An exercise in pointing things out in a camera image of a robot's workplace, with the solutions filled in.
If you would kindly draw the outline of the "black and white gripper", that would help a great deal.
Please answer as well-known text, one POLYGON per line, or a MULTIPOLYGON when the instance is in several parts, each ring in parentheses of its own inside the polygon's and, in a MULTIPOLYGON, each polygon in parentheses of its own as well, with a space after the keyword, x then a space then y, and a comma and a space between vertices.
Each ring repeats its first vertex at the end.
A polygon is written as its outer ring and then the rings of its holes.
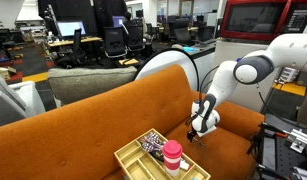
POLYGON ((194 126, 191 126, 191 130, 187 132, 187 139, 192 142, 195 136, 203 137, 216 129, 217 127, 215 125, 208 127, 206 124, 203 124, 200 130, 197 130, 194 126))

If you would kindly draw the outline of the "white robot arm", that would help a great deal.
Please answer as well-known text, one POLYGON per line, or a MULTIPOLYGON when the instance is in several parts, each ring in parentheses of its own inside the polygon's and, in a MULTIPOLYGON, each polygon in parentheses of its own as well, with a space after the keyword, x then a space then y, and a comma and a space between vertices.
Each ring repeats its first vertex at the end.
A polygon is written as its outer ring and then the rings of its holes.
POLYGON ((265 50, 257 50, 239 60, 222 62, 204 99, 192 104, 192 141, 216 129, 220 121, 215 108, 232 95, 238 83, 252 85, 261 82, 278 67, 290 67, 307 73, 307 34, 291 33, 276 37, 265 50))

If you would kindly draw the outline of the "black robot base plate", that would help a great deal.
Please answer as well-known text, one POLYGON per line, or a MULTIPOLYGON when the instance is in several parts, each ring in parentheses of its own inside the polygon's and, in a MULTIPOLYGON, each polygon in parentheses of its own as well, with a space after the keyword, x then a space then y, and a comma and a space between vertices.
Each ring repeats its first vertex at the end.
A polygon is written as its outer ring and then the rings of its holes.
POLYGON ((255 152, 259 180, 307 179, 307 125, 266 114, 247 154, 255 152))

